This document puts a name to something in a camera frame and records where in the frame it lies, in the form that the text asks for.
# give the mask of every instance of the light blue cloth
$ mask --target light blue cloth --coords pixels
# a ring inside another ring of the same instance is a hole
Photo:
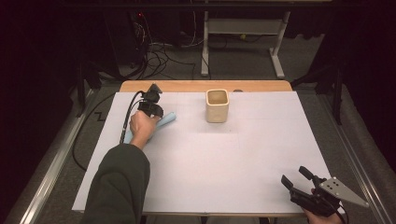
[[[167,114],[166,116],[163,116],[163,118],[160,119],[160,120],[157,122],[156,131],[159,130],[163,125],[165,125],[165,124],[167,124],[167,123],[169,123],[169,122],[172,122],[172,121],[174,121],[175,119],[176,119],[176,114],[175,114],[174,112],[171,112],[171,113]],[[129,143],[131,142],[133,136],[134,136],[134,135],[132,134],[131,130],[128,130],[128,131],[125,133],[124,143],[129,144]]]

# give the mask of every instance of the gray floor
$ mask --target gray floor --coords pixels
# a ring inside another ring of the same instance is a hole
[[[276,79],[268,54],[268,48],[272,47],[274,41],[273,37],[264,37],[253,43],[229,39],[225,49],[218,49],[225,45],[224,39],[221,37],[211,38],[210,46],[212,49],[209,53],[211,78]],[[279,58],[286,80],[292,81],[306,74],[320,42],[321,37],[310,40],[297,37],[296,39],[285,39],[283,41]],[[209,77],[200,76],[201,47],[179,49],[166,47],[166,52],[171,59],[179,63],[168,61],[162,73],[151,79],[209,79]],[[155,65],[156,62],[158,61],[152,60],[150,64]],[[122,67],[121,72],[127,73],[129,68]],[[104,83],[104,87],[95,94],[93,104],[97,104],[111,93],[118,91],[119,87],[119,83]],[[371,204],[372,207],[368,209],[351,203],[344,203],[349,213],[350,223],[391,223],[390,220],[396,220],[395,215],[391,213],[396,208],[396,195],[393,190],[396,188],[395,174],[389,169],[382,155],[378,152],[347,91],[343,92],[341,114],[343,125],[340,127],[334,124],[332,116],[329,114],[328,99],[330,99],[330,96],[316,95],[313,87],[314,84],[303,84],[296,88],[296,91],[330,173],[341,179],[366,201],[375,203]],[[101,104],[95,112],[102,112],[102,117],[105,117],[110,106],[111,99]],[[70,119],[73,119],[75,114],[76,110],[72,112]],[[54,144],[37,168],[29,186],[10,213],[7,223],[20,223],[44,174],[50,167],[60,142],[67,135],[70,123],[70,121],[66,122],[64,128],[59,132]],[[84,166],[89,163],[103,125],[104,122],[98,120],[98,115],[92,114],[81,130],[76,143],[76,156]],[[360,162],[363,163],[363,171],[356,168],[356,162],[350,159],[347,147],[354,149]],[[84,172],[76,166],[69,156],[36,223],[78,223],[81,214],[71,211],[71,207],[83,176]],[[369,190],[366,189],[365,185],[367,179],[372,184],[372,186],[369,186],[372,187]],[[377,206],[378,201],[372,199],[376,197],[373,196],[374,193],[377,193],[377,198],[380,199],[379,206]],[[389,217],[379,215],[384,214],[384,210],[388,211]],[[236,224],[258,223],[258,221],[257,218],[212,217],[207,223]],[[200,219],[198,217],[148,217],[148,223],[200,223]],[[306,223],[306,219],[304,217],[279,218],[277,223]]]

